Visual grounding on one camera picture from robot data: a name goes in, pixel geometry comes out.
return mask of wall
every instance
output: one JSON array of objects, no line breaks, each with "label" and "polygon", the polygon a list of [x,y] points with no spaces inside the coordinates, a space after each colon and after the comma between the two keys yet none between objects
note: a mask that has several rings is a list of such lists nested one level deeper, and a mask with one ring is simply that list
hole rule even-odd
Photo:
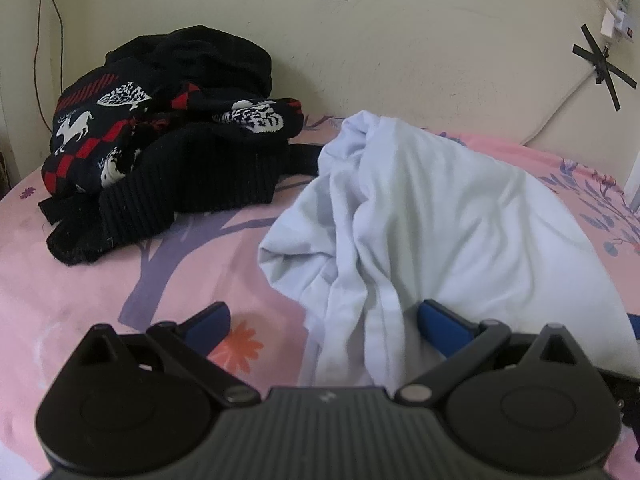
[{"label": "wall", "polygon": [[[37,111],[33,85],[38,0],[0,0],[0,151],[12,183],[36,169],[49,153],[50,133]],[[50,5],[45,1],[38,86],[45,116],[54,98],[50,63]]]},{"label": "wall", "polygon": [[[203,23],[273,56],[274,95],[307,112],[363,108],[435,131],[523,140],[589,69],[572,54],[596,33],[601,0],[60,0],[71,82],[140,34]],[[636,16],[640,1],[632,0]],[[640,45],[610,60],[640,79]],[[591,81],[533,145],[628,175],[640,149],[640,94],[622,111]]]}]

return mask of power strip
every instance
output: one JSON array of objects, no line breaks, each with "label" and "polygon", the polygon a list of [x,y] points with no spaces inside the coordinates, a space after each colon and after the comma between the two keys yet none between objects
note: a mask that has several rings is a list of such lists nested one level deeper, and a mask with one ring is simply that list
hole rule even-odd
[{"label": "power strip", "polygon": [[629,0],[610,0],[623,13],[622,19],[616,18],[609,9],[605,11],[600,33],[608,40],[616,40],[616,31],[629,41],[634,40],[635,25],[628,15]]}]

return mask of bed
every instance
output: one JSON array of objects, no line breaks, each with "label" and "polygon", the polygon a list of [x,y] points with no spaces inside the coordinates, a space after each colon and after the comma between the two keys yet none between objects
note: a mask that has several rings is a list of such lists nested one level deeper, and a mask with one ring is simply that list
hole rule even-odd
[{"label": "bed", "polygon": [[[325,143],[340,122],[307,117],[294,141]],[[640,221],[611,177],[507,140],[440,135],[519,166],[556,193],[590,238],[627,312],[640,315],[635,286]],[[273,385],[296,384],[305,368],[305,314],[268,286],[256,251],[268,227],[309,181],[282,180],[270,205],[179,216],[156,238],[76,267],[64,266],[47,251],[52,227],[38,209],[48,196],[39,171],[14,187],[0,202],[0,479],[37,478],[47,470],[34,413],[80,338],[98,322],[136,332],[225,301],[232,329],[209,358],[263,394]],[[633,434],[623,430],[607,465],[610,473],[638,478],[636,449]]]}]

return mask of black cable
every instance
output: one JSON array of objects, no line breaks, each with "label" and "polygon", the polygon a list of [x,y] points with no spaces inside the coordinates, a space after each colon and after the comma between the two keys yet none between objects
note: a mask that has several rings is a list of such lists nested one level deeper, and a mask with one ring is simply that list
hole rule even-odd
[{"label": "black cable", "polygon": [[47,120],[44,118],[44,113],[42,113],[42,104],[40,103],[40,95],[38,93],[38,76],[36,74],[36,64],[38,62],[38,50],[40,48],[40,17],[41,15],[42,15],[42,0],[38,0],[38,28],[36,31],[36,51],[33,54],[33,87],[35,88],[36,101],[38,103],[38,111],[40,112],[40,117],[42,118],[42,122],[47,127],[47,130],[49,130],[49,133],[53,133],[51,130],[51,127],[49,126],[49,123],[47,123]]},{"label": "black cable", "polygon": [[51,3],[53,4],[53,8],[56,9],[58,21],[60,22],[60,95],[62,95],[62,63],[65,53],[65,26],[62,23],[62,16],[60,15],[60,11],[58,10],[58,4],[56,3],[56,0],[51,0]]}]

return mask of wrinkled white garment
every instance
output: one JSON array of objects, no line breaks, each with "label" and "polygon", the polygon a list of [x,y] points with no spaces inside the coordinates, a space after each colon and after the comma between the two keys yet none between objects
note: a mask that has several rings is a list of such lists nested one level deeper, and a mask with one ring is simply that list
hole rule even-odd
[{"label": "wrinkled white garment", "polygon": [[438,361],[415,307],[433,298],[514,332],[567,326],[591,361],[640,376],[618,293],[562,202],[525,171],[361,112],[260,244],[271,286],[307,310],[303,383],[393,392]]}]

